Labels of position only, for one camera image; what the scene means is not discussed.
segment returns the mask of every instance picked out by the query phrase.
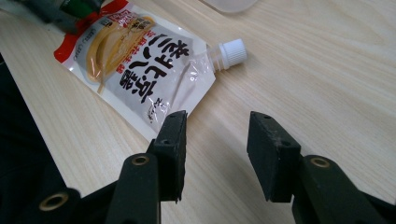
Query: brass ring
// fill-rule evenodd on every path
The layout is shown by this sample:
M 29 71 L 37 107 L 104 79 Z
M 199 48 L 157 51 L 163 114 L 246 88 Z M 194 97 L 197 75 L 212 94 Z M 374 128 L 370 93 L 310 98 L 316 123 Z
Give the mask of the brass ring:
M 329 162 L 320 158 L 320 157 L 314 157 L 310 161 L 312 162 L 312 164 L 314 164 L 320 168 L 329 168 L 330 167 Z
M 147 156 L 139 156 L 132 159 L 133 165 L 144 165 L 149 162 L 149 157 Z
M 69 200 L 69 195 L 66 192 L 56 193 L 44 199 L 38 208 L 44 212 L 52 211 L 64 205 L 67 200 Z

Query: plastic pouch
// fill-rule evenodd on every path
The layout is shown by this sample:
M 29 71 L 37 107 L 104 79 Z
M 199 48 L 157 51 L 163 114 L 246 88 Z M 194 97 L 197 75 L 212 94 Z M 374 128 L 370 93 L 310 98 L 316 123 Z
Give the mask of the plastic pouch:
M 149 141 L 168 114 L 190 114 L 215 81 L 216 69 L 247 56 L 241 40 L 208 53 L 198 36 L 125 0 L 77 26 L 79 33 L 66 35 L 55 58 Z

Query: green object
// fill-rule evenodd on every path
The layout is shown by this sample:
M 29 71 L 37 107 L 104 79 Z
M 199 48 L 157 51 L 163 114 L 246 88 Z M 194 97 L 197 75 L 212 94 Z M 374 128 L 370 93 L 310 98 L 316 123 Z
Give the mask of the green object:
M 64 0 L 61 10 L 80 19 L 93 12 L 93 9 L 83 0 Z

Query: wooden table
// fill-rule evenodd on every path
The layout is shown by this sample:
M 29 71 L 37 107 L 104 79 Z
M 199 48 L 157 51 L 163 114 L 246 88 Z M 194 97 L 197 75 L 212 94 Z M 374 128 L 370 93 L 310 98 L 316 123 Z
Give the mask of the wooden table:
M 242 38 L 245 63 L 217 80 L 188 119 L 181 203 L 163 223 L 292 223 L 267 203 L 246 153 L 249 112 L 274 117 L 303 155 L 336 161 L 356 184 L 396 199 L 396 4 L 259 0 L 222 14 L 197 0 L 135 3 L 209 45 Z M 68 187 L 118 179 L 149 142 L 53 58 L 63 37 L 0 12 L 0 52 Z

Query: white object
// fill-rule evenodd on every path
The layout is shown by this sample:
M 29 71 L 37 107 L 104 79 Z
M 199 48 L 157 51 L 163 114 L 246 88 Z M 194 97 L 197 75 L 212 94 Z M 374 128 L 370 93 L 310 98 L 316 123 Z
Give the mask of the white object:
M 213 71 L 229 69 L 231 66 L 242 63 L 248 57 L 244 42 L 236 39 L 225 44 L 218 44 L 207 52 Z

